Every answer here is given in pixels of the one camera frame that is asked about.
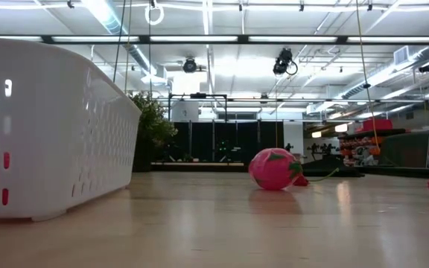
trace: black wall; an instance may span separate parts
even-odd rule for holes
[[[174,136],[170,154],[176,160],[184,159],[185,155],[191,154],[191,157],[199,159],[201,162],[219,162],[225,155],[218,150],[222,141],[229,148],[241,148],[241,153],[233,155],[232,158],[243,163],[249,163],[256,153],[265,148],[284,147],[282,122],[175,123],[175,127],[178,129],[178,133]]]

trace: white laundry basket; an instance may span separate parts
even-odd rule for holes
[[[54,217],[128,185],[140,115],[86,58],[0,39],[0,218]]]

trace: wooden floor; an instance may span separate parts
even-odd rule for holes
[[[0,268],[429,267],[424,179],[258,190],[243,173],[136,174],[42,223],[0,222]]]

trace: green plant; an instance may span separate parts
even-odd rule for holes
[[[142,111],[138,134],[140,141],[152,141],[155,146],[162,146],[177,134],[173,123],[163,116],[166,109],[150,93],[140,92],[132,97],[132,101]]]

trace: gymnastic ring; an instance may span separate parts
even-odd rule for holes
[[[150,11],[152,10],[160,10],[160,16],[158,17],[158,19],[156,21],[151,21],[150,20]],[[145,20],[147,20],[147,23],[150,25],[158,25],[160,22],[162,22],[163,18],[165,18],[165,11],[163,10],[163,7],[155,7],[152,8],[150,5],[148,5],[145,8]]]

